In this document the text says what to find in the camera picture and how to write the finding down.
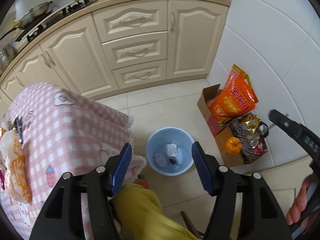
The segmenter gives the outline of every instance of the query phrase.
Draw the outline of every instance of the blue trash can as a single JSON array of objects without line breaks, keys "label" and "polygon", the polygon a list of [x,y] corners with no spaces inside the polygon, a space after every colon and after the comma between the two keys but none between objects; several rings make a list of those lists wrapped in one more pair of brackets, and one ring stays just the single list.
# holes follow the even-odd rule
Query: blue trash can
[{"label": "blue trash can", "polygon": [[[179,165],[169,163],[165,167],[159,167],[154,155],[166,155],[166,145],[176,144]],[[146,157],[149,165],[155,171],[167,176],[177,176],[187,171],[193,165],[191,147],[193,138],[184,130],[177,127],[164,127],[150,135],[146,145]]]}]

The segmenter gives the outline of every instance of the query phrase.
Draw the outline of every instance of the orange pumpkin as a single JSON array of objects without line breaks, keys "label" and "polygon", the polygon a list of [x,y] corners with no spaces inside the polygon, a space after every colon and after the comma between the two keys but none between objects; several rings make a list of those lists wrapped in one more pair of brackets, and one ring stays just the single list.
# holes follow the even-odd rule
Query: orange pumpkin
[{"label": "orange pumpkin", "polygon": [[241,140],[237,137],[230,137],[226,142],[226,152],[230,156],[238,155],[241,151]]}]

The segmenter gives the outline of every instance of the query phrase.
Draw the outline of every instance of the drawer handle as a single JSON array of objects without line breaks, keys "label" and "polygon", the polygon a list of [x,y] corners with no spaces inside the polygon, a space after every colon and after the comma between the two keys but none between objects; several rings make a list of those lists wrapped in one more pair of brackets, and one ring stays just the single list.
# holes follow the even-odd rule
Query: drawer handle
[{"label": "drawer handle", "polygon": [[19,80],[19,78],[17,78],[17,77],[14,77],[14,78],[17,80],[17,82],[18,82],[18,84],[19,84],[20,86],[22,86],[22,87],[24,87],[24,88],[26,87],[24,84],[21,83],[21,81]]},{"label": "drawer handle", "polygon": [[127,20],[120,20],[118,21],[118,23],[129,23],[129,22],[133,22],[133,21],[137,21],[137,20],[145,20],[146,18],[144,16],[139,16],[137,18],[133,18],[133,19],[127,19]]},{"label": "drawer handle", "polygon": [[50,63],[51,63],[53,66],[55,66],[55,65],[56,65],[56,63],[53,61],[53,59],[52,59],[52,57],[50,56],[49,52],[45,51],[44,53],[47,55],[47,57],[48,57],[48,59],[49,59]]},{"label": "drawer handle", "polygon": [[44,64],[45,64],[48,68],[51,68],[50,64],[47,62],[47,60],[46,60],[46,58],[44,57],[44,55],[41,53],[40,56],[42,57]]},{"label": "drawer handle", "polygon": [[136,53],[139,53],[139,52],[143,52],[143,51],[146,51],[146,50],[149,50],[148,48],[142,48],[142,49],[138,49],[138,50],[134,50],[134,51],[126,51],[125,53],[126,54],[136,54]]},{"label": "drawer handle", "polygon": [[176,19],[175,19],[175,15],[174,15],[174,12],[173,11],[171,11],[170,12],[170,25],[171,25],[171,27],[170,27],[170,32],[174,32],[174,26],[175,26],[175,24],[176,24]]},{"label": "drawer handle", "polygon": [[139,79],[147,79],[151,74],[151,71],[142,73],[142,74],[136,74],[136,75],[132,75],[132,77],[134,78],[139,78]]}]

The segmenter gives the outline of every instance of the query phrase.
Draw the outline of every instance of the frying pan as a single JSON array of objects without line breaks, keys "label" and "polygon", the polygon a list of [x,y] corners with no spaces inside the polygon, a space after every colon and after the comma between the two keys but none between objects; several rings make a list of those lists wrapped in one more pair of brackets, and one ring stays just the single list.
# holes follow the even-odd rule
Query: frying pan
[{"label": "frying pan", "polygon": [[9,33],[13,32],[16,29],[25,30],[27,26],[33,22],[35,19],[39,18],[40,16],[44,15],[49,5],[52,4],[52,1],[50,2],[44,2],[39,5],[37,5],[34,8],[31,8],[18,22],[17,26],[9,30],[7,33],[5,33],[0,40],[2,40],[5,36],[7,36]]}]

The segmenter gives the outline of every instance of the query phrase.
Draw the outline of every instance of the plastic bag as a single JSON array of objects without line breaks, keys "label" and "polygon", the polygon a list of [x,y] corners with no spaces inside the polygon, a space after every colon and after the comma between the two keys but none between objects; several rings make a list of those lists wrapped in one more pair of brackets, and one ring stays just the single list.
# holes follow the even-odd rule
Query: plastic bag
[{"label": "plastic bag", "polygon": [[233,65],[226,85],[220,95],[208,104],[208,108],[218,123],[223,126],[232,118],[252,111],[256,103],[258,99],[248,74],[237,65]]},{"label": "plastic bag", "polygon": [[31,195],[26,181],[24,156],[15,130],[7,131],[2,136],[0,149],[7,167],[4,179],[5,190],[16,201],[30,202]]}]

